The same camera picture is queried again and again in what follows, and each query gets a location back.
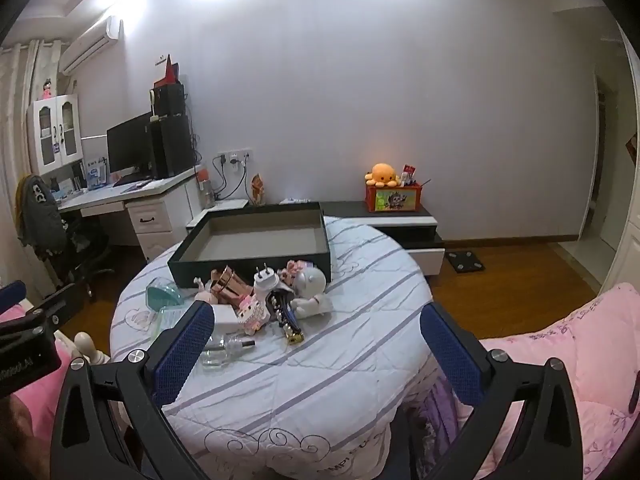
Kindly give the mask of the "grey jacket on chair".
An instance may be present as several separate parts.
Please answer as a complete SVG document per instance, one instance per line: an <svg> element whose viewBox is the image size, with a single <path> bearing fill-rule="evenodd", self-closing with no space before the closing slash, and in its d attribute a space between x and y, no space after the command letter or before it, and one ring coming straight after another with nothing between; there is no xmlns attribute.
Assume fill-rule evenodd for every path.
<svg viewBox="0 0 640 480"><path fill-rule="evenodd" d="M65 248L67 235L58 205L50 188L36 174L18 182L15 226L23 246L40 252L60 252Z"/></svg>

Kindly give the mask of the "striped white table cloth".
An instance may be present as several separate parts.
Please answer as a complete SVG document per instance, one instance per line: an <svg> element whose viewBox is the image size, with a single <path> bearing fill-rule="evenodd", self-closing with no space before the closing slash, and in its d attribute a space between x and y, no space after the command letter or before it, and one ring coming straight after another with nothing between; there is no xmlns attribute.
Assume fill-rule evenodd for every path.
<svg viewBox="0 0 640 480"><path fill-rule="evenodd" d="M288 344L277 325L254 349L194 368L164 409L214 479L373 479L390 454L390 424L435 378L419 315L431 289L394 240L327 218L333 309Z"/></svg>

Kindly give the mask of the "wall power socket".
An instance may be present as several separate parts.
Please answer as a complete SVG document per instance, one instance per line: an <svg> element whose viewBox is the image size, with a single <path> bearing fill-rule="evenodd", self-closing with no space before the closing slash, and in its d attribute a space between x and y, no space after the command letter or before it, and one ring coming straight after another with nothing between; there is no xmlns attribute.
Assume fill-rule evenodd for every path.
<svg viewBox="0 0 640 480"><path fill-rule="evenodd" d="M217 158L223 164L237 165L246 164L254 158L251 148L240 148L239 150L221 151L217 154Z"/></svg>

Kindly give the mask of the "pink white block figure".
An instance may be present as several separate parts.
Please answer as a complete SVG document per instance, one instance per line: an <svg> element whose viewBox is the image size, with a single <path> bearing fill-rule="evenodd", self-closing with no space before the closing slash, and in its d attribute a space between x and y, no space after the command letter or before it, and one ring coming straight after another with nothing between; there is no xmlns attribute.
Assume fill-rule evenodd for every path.
<svg viewBox="0 0 640 480"><path fill-rule="evenodd" d="M255 295L250 295L239 305L238 320L243 332L253 336L270 321L270 313Z"/></svg>

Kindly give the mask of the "clear glass bottle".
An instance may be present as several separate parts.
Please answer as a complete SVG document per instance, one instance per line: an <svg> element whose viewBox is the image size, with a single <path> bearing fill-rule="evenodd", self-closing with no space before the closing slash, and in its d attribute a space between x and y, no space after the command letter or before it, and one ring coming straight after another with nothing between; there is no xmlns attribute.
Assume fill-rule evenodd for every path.
<svg viewBox="0 0 640 480"><path fill-rule="evenodd" d="M256 341L238 335L213 334L208 338L200 355L202 367L213 368L224 366L243 353L253 350Z"/></svg>

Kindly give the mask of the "pink pig figurine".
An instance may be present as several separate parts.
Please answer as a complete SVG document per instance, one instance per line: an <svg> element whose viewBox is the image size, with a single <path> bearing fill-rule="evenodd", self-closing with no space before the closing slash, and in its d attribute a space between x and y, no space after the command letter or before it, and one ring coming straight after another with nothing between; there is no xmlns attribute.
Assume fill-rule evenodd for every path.
<svg viewBox="0 0 640 480"><path fill-rule="evenodd" d="M215 294L209 288L205 287L200 278L194 278L193 283L198 286L198 292L194 297L195 301L203 301L206 302L206 304L210 304L211 306L213 306L214 304L218 304L218 300Z"/></svg>

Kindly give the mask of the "white astronaut figure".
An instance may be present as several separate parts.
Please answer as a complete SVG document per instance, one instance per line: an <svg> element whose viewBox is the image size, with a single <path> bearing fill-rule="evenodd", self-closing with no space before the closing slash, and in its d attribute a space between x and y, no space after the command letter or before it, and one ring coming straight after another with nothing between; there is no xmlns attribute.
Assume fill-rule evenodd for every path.
<svg viewBox="0 0 640 480"><path fill-rule="evenodd" d="M331 299L326 296L326 277L315 266L307 266L296 274L293 289L291 308L296 318L311 318L333 310Z"/></svg>

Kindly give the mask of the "white plug night light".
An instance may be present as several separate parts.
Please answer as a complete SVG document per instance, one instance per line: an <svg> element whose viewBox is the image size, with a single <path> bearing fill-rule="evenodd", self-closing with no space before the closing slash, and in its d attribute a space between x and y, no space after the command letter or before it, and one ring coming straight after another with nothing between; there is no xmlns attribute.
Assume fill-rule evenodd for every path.
<svg viewBox="0 0 640 480"><path fill-rule="evenodd" d="M279 275L273 268L265 264L256 269L254 274L254 295L258 302L264 304L267 296L280 285Z"/></svg>

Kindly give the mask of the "pink block toy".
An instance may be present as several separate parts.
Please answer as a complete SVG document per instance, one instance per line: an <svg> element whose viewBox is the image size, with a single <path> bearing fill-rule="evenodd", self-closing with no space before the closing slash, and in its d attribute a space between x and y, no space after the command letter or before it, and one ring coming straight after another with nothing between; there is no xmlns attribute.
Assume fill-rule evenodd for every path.
<svg viewBox="0 0 640 480"><path fill-rule="evenodd" d="M283 283L292 286L296 276L308 268L314 268L314 264L305 260L290 260L283 269L278 271L278 275Z"/></svg>

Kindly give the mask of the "black shallow tray box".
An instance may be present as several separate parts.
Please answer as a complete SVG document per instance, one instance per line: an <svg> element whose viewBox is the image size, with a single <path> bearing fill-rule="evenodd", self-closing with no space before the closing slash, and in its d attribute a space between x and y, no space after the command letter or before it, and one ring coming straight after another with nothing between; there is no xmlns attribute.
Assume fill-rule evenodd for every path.
<svg viewBox="0 0 640 480"><path fill-rule="evenodd" d="M289 261L313 263L332 278L331 251L319 203L268 205L211 211L168 260L181 288L206 282L213 270L231 269L250 282L258 268L283 269Z"/></svg>

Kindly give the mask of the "white power adapter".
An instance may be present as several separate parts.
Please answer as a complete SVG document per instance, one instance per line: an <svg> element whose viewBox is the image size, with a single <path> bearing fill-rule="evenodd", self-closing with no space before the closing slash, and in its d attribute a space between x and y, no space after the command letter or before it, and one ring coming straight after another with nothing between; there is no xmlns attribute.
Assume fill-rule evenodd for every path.
<svg viewBox="0 0 640 480"><path fill-rule="evenodd" d="M242 322L230 304L214 304L212 309L214 311L215 318L215 333L233 334L242 332Z"/></svg>

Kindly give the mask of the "black bathroom scale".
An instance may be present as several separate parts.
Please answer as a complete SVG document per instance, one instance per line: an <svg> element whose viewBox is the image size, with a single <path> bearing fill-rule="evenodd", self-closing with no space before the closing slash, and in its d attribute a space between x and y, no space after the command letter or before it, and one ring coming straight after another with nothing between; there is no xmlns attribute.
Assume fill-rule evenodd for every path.
<svg viewBox="0 0 640 480"><path fill-rule="evenodd" d="M482 272L485 266L470 250L448 250L445 257L457 274Z"/></svg>

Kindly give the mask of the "teal ball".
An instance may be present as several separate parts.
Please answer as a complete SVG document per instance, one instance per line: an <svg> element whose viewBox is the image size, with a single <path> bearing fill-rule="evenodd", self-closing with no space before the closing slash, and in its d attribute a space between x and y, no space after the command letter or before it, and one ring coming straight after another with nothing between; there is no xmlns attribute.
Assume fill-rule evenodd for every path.
<svg viewBox="0 0 640 480"><path fill-rule="evenodd" d="M145 287L145 304L153 312L180 307L183 296L175 282L168 278L153 278Z"/></svg>

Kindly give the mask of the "white desk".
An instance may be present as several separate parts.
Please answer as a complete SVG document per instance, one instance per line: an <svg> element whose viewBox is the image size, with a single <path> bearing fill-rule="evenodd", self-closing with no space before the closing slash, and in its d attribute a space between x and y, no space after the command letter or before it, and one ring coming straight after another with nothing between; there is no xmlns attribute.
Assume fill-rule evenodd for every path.
<svg viewBox="0 0 640 480"><path fill-rule="evenodd" d="M146 261L152 261L186 237L186 226L203 210L198 165L178 176L146 185L107 185L86 191L58 207L62 214L79 211L84 218L126 212Z"/></svg>

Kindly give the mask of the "white hutch cabinet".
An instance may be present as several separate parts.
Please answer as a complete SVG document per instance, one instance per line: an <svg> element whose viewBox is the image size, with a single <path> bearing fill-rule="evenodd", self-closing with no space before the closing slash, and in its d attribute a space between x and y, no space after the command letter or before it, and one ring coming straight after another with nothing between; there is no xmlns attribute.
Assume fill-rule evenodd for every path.
<svg viewBox="0 0 640 480"><path fill-rule="evenodd" d="M27 113L32 172L50 174L79 162L81 146L78 99L74 94L32 102Z"/></svg>

